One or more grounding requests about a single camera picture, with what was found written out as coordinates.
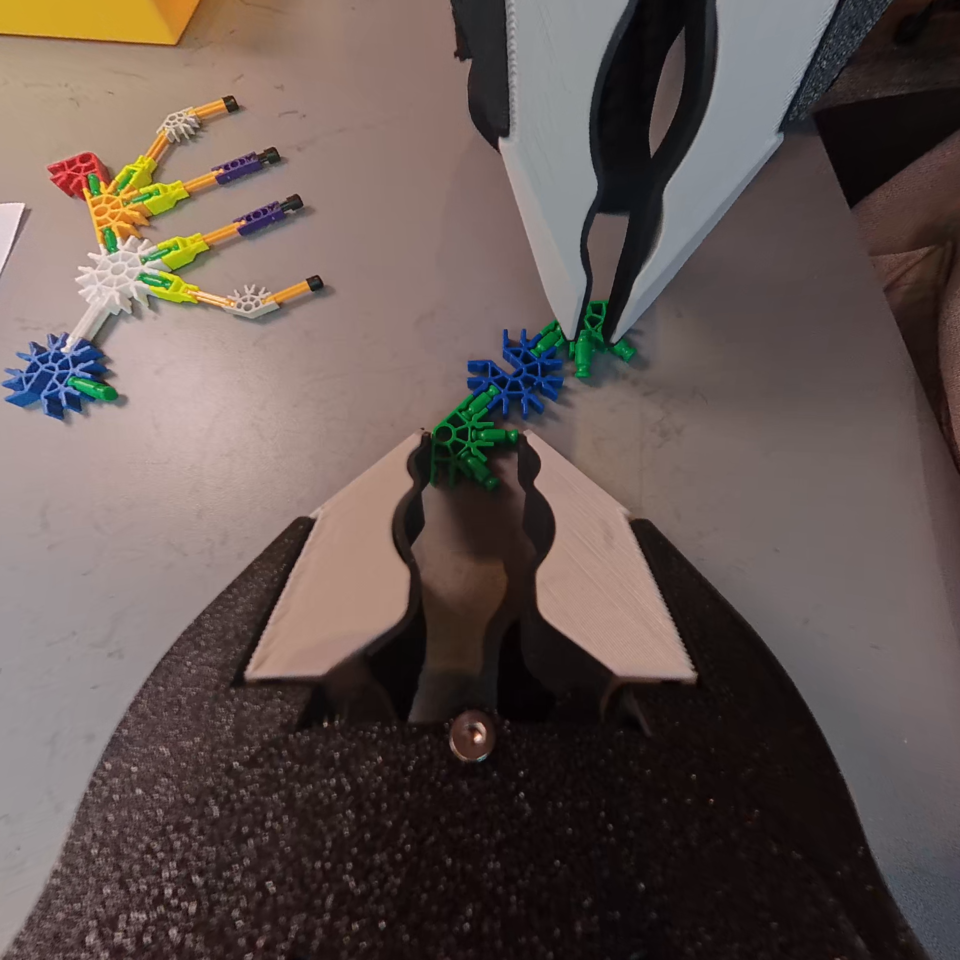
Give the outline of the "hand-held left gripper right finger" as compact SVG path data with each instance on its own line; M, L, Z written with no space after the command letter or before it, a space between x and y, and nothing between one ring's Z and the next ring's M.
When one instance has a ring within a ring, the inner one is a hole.
M532 430L519 441L519 484L545 625L619 680L695 683L630 511Z

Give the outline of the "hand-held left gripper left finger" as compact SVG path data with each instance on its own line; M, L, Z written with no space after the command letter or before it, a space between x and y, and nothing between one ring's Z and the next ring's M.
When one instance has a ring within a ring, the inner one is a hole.
M245 669L249 683L319 679L412 617L430 439L393 450L311 514L313 528Z

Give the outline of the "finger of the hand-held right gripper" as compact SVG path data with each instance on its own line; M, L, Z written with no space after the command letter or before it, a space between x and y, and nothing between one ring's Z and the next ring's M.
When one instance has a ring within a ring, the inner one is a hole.
M599 96L631 1L506 1L509 135L499 152L543 290L573 340L593 284Z
M620 340L783 141L836 3L693 2L677 110L638 188L608 299Z

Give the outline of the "green and blue toy assembly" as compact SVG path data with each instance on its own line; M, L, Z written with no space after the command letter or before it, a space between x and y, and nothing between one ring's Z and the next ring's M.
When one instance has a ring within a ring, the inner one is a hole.
M573 376L588 379L594 357L613 354L628 363L636 349L626 340L605 342L606 300L588 303L582 328L574 339L568 338L558 320L533 336L521 330L513 339L503 331L504 366L492 359L468 361L467 396L442 419L430 434L429 483L438 487L442 480L453 486L465 478L486 491L499 485L489 465L489 451L513 449L520 438L517 429L499 426L512 411L522 419L531 413L543 413L545 403L557 402L565 384L564 370L572 365Z

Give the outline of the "multicoloured toy hand assembly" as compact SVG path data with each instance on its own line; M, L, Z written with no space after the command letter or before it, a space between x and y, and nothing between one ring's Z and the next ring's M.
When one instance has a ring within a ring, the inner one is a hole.
M155 132L150 148L111 174L99 156L83 151L47 167L51 182L68 196L82 199L89 213L97 246L80 266L76 283L86 309L72 332L48 334L46 342L30 342L18 352L22 366L6 369L2 387L6 402L38 406L53 419L67 412L82 413L86 402L116 402L118 392L105 354L96 345L106 321L132 314L134 306L149 306L150 298L172 304L205 305L249 320L261 319L288 302L326 287L318 275L276 293L247 284L229 295L211 294L184 280L178 272L221 244L247 238L287 221L304 208L299 195L273 200L209 232L175 236L152 243L141 229L152 219L189 201L201 191L229 186L281 163L275 147L246 152L213 166L186 181L155 180L165 153L198 135L205 122L236 114L241 106L233 95L191 105L168 114Z

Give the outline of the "grey desk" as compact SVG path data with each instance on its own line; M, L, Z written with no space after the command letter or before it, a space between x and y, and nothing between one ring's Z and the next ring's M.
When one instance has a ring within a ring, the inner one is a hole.
M2 37L2 367L83 312L90 219L47 165L110 167L178 108L243 107L163 179L285 162L160 219L294 222L194 264L215 293L322 276L265 325L162 304L104 337L122 404L2 402L2 948L92 768L177 636L294 517L551 318L508 178L466 107L446 2L204 2L182 42ZM652 520L769 644L931 956L958 958L958 476L817 129L789 129L631 333L630 366L530 426Z

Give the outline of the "person's beige sweatshirt torso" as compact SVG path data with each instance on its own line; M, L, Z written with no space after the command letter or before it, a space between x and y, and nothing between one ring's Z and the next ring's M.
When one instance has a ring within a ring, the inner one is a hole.
M953 461L959 463L959 133L852 209Z

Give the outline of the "yellow divided plastic bin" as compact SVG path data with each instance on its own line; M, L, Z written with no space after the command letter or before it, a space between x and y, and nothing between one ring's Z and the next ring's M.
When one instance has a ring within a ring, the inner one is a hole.
M1 1L1 34L176 45L199 1Z

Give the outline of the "white toy instruction sheet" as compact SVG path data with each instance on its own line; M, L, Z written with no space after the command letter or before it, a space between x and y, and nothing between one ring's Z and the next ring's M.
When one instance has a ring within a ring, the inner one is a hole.
M26 204L7 201L0 204L0 271L3 271L18 239Z

